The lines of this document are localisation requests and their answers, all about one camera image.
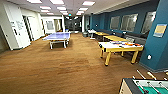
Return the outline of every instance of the doorway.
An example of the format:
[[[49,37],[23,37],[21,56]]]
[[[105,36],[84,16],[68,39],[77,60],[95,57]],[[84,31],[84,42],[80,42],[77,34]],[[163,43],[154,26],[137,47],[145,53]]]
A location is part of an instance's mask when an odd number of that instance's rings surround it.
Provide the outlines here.
[[[26,26],[27,33],[28,33],[28,35],[29,35],[30,41],[34,41],[33,34],[32,34],[32,31],[31,31],[31,28],[30,28],[30,23],[29,23],[28,17],[27,17],[27,16],[23,16],[23,20],[24,20],[24,23],[25,23],[25,26]]]
[[[64,17],[65,29],[82,32],[82,17]]]
[[[9,50],[9,45],[0,26],[0,53]]]

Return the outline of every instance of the table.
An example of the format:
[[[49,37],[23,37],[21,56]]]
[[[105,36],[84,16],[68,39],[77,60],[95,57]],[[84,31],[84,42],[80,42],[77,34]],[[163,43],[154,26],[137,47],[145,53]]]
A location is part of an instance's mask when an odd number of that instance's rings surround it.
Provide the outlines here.
[[[93,38],[93,33],[96,33],[96,31],[95,30],[88,30],[88,32],[91,33],[91,38],[90,39],[95,39],[95,38]]]
[[[43,38],[43,40],[50,40],[50,48],[53,49],[54,43],[64,42],[64,48],[68,44],[70,38],[70,32],[56,32]]]
[[[109,34],[107,33],[104,33],[104,32],[96,32],[95,33],[97,36],[96,36],[96,39],[98,41],[103,41],[103,36],[108,36]]]
[[[167,87],[165,80],[123,78],[119,94],[168,94]]]
[[[138,51],[143,50],[143,45],[129,43],[129,42],[111,41],[111,42],[98,42],[98,43],[101,48],[101,58],[103,57],[103,52],[108,52],[108,55],[106,57],[106,62],[105,62],[106,66],[108,66],[111,52],[135,51],[131,61],[131,63],[135,63],[136,57],[138,55]]]
[[[110,35],[110,36],[103,36],[103,41],[104,41],[104,38],[107,38],[111,41],[129,41],[127,39],[124,39],[124,38],[120,38],[120,37],[117,37],[117,36],[114,36],[114,35]]]

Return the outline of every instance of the ceiling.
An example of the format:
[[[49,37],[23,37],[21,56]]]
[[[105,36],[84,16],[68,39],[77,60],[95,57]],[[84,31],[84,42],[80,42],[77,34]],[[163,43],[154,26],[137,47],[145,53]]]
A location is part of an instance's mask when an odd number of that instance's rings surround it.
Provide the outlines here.
[[[54,5],[50,2],[50,0],[41,0],[42,1],[41,4],[32,4],[27,2],[27,0],[6,0],[6,1],[15,3],[22,8],[39,12],[41,15],[47,15],[47,14],[41,12],[40,6],[49,6],[51,7],[51,10],[49,11],[54,13],[54,15],[62,15],[62,13],[60,13],[56,7],[63,5]],[[83,6],[82,4],[84,1],[88,0],[63,0],[64,6],[66,7],[68,13],[72,14],[73,16],[76,15],[79,8],[88,8],[88,10],[85,11],[84,15],[90,15],[91,13],[100,14],[103,12],[114,11],[117,9],[125,8],[128,6],[132,6],[150,0],[89,0],[95,2],[93,6]]]

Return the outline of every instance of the ceiling light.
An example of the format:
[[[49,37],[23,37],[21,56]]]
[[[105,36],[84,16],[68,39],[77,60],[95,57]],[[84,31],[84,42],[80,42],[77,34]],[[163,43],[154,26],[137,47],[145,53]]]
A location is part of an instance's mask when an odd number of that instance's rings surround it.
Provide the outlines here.
[[[78,13],[84,13],[84,11],[78,11]]]
[[[57,9],[59,9],[59,10],[66,10],[65,7],[57,7]]]
[[[86,11],[88,8],[80,8],[79,10]]]
[[[76,16],[74,19],[78,19],[78,17]]]
[[[47,6],[40,6],[41,9],[51,9],[50,7]]]
[[[81,15],[81,13],[76,13],[76,15]]]
[[[50,0],[53,4],[64,4],[62,0]]]
[[[68,15],[68,13],[63,13],[63,15]]]
[[[30,3],[42,3],[40,0],[27,0]]]
[[[54,13],[47,13],[48,15],[54,15]]]
[[[67,11],[60,11],[61,13],[67,13]]]
[[[49,12],[48,10],[41,10],[41,12]]]
[[[86,6],[92,6],[95,2],[92,1],[85,1],[82,5],[86,5]]]

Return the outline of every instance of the wall sign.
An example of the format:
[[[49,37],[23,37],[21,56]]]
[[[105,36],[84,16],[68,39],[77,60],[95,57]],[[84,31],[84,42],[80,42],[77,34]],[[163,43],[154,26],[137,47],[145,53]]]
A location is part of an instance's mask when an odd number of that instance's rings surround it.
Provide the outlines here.
[[[162,37],[165,30],[166,30],[167,24],[157,24],[155,32],[153,36],[155,37]]]

